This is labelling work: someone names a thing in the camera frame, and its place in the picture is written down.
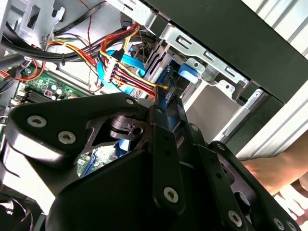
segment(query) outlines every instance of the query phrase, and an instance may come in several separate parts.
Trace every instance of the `black panel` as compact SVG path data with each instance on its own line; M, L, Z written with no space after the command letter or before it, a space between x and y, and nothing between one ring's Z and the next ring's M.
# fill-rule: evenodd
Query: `black panel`
M283 103L268 96L257 109L235 130L226 142L226 146L237 154L283 107Z
M283 103L307 81L307 60L241 0L146 2Z

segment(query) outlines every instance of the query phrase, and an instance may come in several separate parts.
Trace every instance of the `capacitor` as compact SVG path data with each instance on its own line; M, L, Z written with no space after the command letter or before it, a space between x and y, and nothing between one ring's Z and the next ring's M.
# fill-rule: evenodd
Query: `capacitor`
M56 93L57 93L58 95L62 95L63 90L62 90L61 88L58 88L58 89L56 90Z
M57 90L58 87L57 87L57 85L52 84L50 88L51 88L51 90Z
M51 97L52 100L56 100L59 98L59 95L58 94L53 94L53 96Z

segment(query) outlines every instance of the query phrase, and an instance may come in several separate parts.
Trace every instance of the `white connector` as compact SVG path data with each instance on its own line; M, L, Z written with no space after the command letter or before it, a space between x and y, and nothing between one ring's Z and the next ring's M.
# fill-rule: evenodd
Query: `white connector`
M117 59L115 59L114 57L109 58L109 62L108 62L105 75L104 75L104 80L106 82L109 82L111 80L111 75L115 69L116 63L117 63Z

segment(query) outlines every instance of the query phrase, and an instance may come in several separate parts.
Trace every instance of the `screw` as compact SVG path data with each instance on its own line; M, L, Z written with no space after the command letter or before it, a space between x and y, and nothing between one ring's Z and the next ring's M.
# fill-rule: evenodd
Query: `screw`
M275 225L276 225L280 230L284 230L284 225L283 225L283 223L282 223L278 218L274 218L274 222L275 222Z
M220 148L221 150L225 151L224 146L222 146L220 143L219 143L219 144L217 144L217 146L218 146L218 148Z
M179 195L178 195L177 191L175 191L171 187L165 187L165 189L164 189L164 196L171 203L175 204L175 203L177 203L179 201Z
M287 224L291 228L292 231L297 231L297 228L295 227L295 225L292 222L287 220Z
M25 69L25 72L26 72L27 74L30 74L30 73L31 73L31 70L30 70L29 68L26 68L26 69Z
M58 134L58 139L64 144L73 144L76 141L76 136L70 131L61 131Z
M255 93L255 96L258 97L260 94L261 94L261 93L260 93L259 91L257 91L257 92Z
M47 125L47 120L39 115L28 117L27 123L35 128L42 128Z
M234 212L233 210L230 210L228 212L228 216L229 216L230 221L232 221L237 227L242 226L242 224L243 224L242 220L236 212Z
M127 102L128 104L130 104L130 105L133 105L133 104L134 104L134 101L131 100L131 99L126 99L126 102Z
M164 111L163 111L162 109L160 109L159 107L157 107L156 110L157 110L159 113L161 113L161 114L164 113Z
M198 127L197 127L196 125L192 125L192 129L193 129L194 131L198 131Z

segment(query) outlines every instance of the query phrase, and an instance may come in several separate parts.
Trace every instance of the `cable tie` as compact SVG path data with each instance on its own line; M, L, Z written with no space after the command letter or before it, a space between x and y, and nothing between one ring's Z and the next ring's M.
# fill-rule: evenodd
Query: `cable tie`
M24 65L23 63L21 63L20 66L23 68L27 68L29 65Z
M26 61L32 61L32 60L33 60L32 58L27 57L27 56L25 56L24 59L25 59Z
M65 66L65 54L62 53L62 62L61 62L62 66Z

